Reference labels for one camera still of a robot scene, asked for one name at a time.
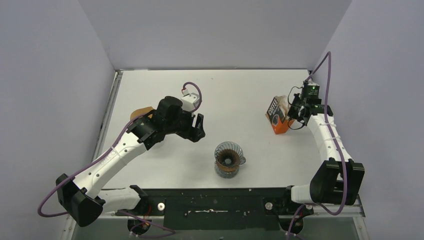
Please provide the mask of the orange black coffee filter box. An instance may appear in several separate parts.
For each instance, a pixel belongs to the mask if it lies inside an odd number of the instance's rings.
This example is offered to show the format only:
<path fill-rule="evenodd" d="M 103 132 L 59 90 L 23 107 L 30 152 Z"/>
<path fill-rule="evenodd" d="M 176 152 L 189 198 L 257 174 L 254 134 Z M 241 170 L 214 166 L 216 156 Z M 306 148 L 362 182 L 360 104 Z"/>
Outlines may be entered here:
<path fill-rule="evenodd" d="M 265 115 L 276 135 L 286 133 L 294 123 L 293 119 L 289 120 L 288 112 L 288 97 L 286 95 L 274 96 Z"/>

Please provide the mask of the clear glass pitcher with handle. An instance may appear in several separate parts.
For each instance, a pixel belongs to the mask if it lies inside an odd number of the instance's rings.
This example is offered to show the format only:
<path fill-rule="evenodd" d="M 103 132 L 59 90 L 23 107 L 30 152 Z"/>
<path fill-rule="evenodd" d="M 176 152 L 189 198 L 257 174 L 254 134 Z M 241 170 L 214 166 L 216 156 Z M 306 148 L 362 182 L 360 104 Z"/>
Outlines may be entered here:
<path fill-rule="evenodd" d="M 214 163 L 214 171 L 221 178 L 230 179 L 235 177 L 240 166 L 246 162 L 246 158 L 242 156 L 238 162 L 234 157 L 225 157 L 221 160 L 216 160 Z"/>

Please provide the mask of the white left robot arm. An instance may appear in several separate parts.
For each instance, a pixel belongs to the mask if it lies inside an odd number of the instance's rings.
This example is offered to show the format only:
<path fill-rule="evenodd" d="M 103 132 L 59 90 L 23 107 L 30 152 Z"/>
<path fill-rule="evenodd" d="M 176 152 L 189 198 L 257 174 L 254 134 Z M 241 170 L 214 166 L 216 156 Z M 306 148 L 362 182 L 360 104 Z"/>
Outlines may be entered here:
<path fill-rule="evenodd" d="M 166 96 L 157 108 L 128 122 L 112 146 L 83 170 L 56 180 L 59 203 L 80 227 L 92 224 L 101 214 L 130 210 L 141 215 L 148 208 L 146 194 L 137 185 L 105 189 L 104 186 L 128 163 L 175 134 L 193 143 L 204 138 L 204 116 L 194 112 L 202 97 L 186 93 L 178 99 Z"/>

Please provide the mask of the small clear glass cup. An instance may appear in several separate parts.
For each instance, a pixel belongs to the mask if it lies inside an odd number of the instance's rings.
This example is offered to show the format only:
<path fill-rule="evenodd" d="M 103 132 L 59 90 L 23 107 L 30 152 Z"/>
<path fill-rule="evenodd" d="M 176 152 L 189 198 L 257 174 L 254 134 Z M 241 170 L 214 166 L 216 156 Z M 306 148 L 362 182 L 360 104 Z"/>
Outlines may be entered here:
<path fill-rule="evenodd" d="M 244 157 L 244 152 L 240 145 L 233 141 L 225 141 L 220 143 L 214 151 L 215 160 L 222 160 L 225 157 L 233 157 L 236 162 Z"/>

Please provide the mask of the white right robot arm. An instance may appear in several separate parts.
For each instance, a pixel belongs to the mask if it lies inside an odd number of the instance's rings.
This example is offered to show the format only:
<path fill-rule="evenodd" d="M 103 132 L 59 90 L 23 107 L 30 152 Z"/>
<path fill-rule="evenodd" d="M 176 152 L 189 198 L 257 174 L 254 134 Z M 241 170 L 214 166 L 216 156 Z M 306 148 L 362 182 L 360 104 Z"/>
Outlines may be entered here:
<path fill-rule="evenodd" d="M 319 98 L 320 87 L 304 81 L 294 94 L 288 117 L 307 127 L 315 140 L 322 164 L 309 184 L 291 187 L 291 201 L 298 204 L 352 206 L 359 195 L 365 175 L 363 164 L 355 162 L 337 133 L 330 106 Z"/>

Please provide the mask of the brown paper coffee filter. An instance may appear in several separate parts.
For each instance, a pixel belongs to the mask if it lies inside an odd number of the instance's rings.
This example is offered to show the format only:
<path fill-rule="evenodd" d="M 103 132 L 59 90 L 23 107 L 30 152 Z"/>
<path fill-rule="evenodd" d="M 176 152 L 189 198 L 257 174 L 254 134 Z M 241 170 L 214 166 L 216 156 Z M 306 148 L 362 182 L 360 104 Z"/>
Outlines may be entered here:
<path fill-rule="evenodd" d="M 152 110 L 155 110 L 152 106 L 136 109 L 130 114 L 130 120 L 133 120 L 139 116 L 143 116 Z"/>

